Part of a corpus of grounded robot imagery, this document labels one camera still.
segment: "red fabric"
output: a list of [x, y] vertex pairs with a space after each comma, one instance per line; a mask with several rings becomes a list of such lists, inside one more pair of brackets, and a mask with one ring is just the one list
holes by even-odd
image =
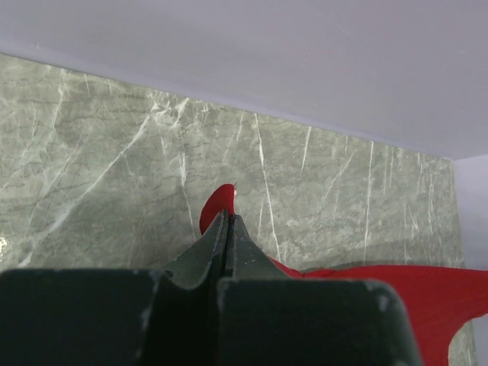
[[[205, 209], [205, 205], [202, 211], [202, 232], [222, 209], [229, 210], [231, 207], [233, 212], [234, 187], [225, 186], [232, 187], [232, 195], [230, 188], [224, 186], [212, 194], [209, 199], [212, 200], [211, 209]], [[208, 223], [207, 226], [202, 226], [202, 222]], [[421, 265], [375, 265], [342, 271], [320, 269], [301, 273], [271, 260], [292, 278], [374, 279], [391, 285], [408, 310], [425, 366], [448, 366], [448, 347], [454, 334], [468, 320], [488, 313], [488, 271]]]

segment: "marble surface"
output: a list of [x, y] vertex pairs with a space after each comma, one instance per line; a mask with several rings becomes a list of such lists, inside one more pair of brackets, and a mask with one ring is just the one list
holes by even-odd
[[[237, 183], [289, 266], [463, 265], [448, 160], [0, 56], [0, 269], [159, 268]], [[472, 330], [451, 364], [474, 364]]]

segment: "red cloth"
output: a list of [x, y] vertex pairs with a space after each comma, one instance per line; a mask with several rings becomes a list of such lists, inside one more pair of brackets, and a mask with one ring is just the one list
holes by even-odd
[[[232, 185], [218, 188], [202, 210], [205, 218], [201, 217], [201, 232], [221, 210], [233, 212], [233, 201]], [[301, 273], [274, 259], [272, 261], [291, 278], [374, 279], [391, 285], [405, 303], [425, 366], [448, 366], [448, 348], [454, 334], [468, 320], [488, 313], [488, 271], [422, 265], [373, 265]]]

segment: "white wall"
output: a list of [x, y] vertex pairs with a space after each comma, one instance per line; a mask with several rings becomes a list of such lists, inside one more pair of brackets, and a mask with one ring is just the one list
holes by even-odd
[[[454, 162], [454, 178], [466, 266], [488, 270], [488, 155]], [[486, 365], [488, 316], [473, 324], [478, 364]]]
[[0, 52], [451, 158], [488, 153], [483, 1], [2, 0]]

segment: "red object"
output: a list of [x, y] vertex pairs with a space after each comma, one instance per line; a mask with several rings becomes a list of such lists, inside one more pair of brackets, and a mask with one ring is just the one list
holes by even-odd
[[[207, 229], [221, 210], [227, 209], [233, 213], [233, 202], [233, 185], [218, 188], [202, 210], [201, 232]], [[488, 313], [488, 271], [421, 265], [374, 265], [342, 271], [320, 269], [301, 273], [271, 260], [292, 278], [374, 279], [388, 283], [405, 303], [425, 366], [448, 366], [448, 349], [454, 334], [468, 320]]]

